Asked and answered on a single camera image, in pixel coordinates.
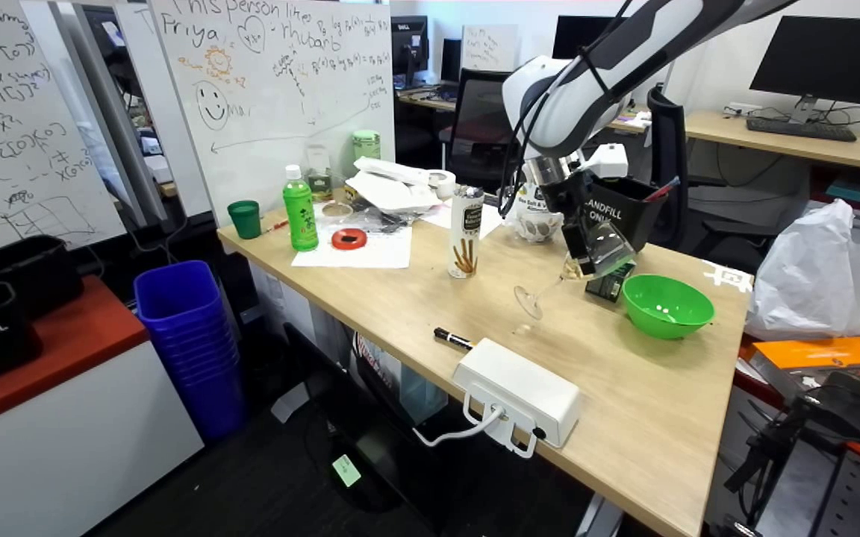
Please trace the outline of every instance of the whiteboard writing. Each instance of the whiteboard writing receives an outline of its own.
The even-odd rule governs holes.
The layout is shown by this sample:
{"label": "whiteboard writing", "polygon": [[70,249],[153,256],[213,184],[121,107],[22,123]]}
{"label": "whiteboard writing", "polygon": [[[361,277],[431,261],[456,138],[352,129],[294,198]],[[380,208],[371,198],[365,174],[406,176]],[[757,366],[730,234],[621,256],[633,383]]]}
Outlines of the whiteboard writing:
{"label": "whiteboard writing", "polygon": [[391,155],[388,7],[155,0],[153,11],[221,220],[241,198],[271,205],[283,164],[312,144],[337,179],[359,129],[383,131]]}
{"label": "whiteboard writing", "polygon": [[0,0],[0,246],[52,234],[73,246],[122,234],[15,0]]}
{"label": "whiteboard writing", "polygon": [[515,71],[516,52],[519,41],[515,26],[462,26],[462,68]]}

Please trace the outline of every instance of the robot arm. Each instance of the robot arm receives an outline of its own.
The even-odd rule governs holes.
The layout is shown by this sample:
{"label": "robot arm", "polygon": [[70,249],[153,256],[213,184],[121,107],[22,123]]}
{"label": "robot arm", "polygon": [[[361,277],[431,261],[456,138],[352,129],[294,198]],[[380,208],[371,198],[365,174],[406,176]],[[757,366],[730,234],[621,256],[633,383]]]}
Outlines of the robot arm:
{"label": "robot arm", "polygon": [[648,0],[577,59],[539,58],[516,68],[501,98],[545,155],[571,155],[610,125],[628,92],[692,44],[758,22],[794,0]]}

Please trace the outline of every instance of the blue trash bin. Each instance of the blue trash bin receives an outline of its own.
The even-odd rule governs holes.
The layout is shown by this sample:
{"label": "blue trash bin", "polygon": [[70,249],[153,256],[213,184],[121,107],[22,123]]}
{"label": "blue trash bin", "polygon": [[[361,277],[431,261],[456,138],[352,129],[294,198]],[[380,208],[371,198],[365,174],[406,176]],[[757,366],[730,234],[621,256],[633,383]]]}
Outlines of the blue trash bin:
{"label": "blue trash bin", "polygon": [[246,423],[239,352],[210,267],[191,261],[144,272],[135,301],[201,438],[233,435]]}

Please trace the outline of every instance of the white power strip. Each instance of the white power strip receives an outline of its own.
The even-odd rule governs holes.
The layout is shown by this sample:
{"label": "white power strip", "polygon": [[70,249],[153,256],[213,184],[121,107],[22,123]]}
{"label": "white power strip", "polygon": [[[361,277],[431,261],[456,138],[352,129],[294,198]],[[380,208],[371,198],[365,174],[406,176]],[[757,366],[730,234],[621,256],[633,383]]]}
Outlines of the white power strip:
{"label": "white power strip", "polygon": [[[574,383],[492,341],[471,346],[471,352],[456,365],[455,383],[483,410],[501,410],[501,419],[488,428],[488,435],[519,457],[531,454],[536,438],[565,447],[583,411],[583,396]],[[515,429],[531,435],[527,447],[515,446]]]}

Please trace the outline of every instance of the paper sheet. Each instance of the paper sheet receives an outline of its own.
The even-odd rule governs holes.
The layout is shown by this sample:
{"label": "paper sheet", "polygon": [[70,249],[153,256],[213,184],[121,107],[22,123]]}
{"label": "paper sheet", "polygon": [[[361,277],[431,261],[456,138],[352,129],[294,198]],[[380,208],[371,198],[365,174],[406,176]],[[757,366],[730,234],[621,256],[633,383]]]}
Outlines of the paper sheet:
{"label": "paper sheet", "polygon": [[406,268],[412,228],[400,228],[397,234],[368,234],[368,246],[359,252],[331,249],[334,231],[343,225],[316,225],[321,246],[316,252],[303,252],[294,256],[294,267],[330,267],[330,268]]}
{"label": "paper sheet", "polygon": [[[452,231],[452,204],[439,204],[431,211],[425,211],[421,220],[431,220],[434,228]],[[497,205],[483,205],[483,225],[482,225],[482,238],[491,235],[501,225],[501,216]]]}

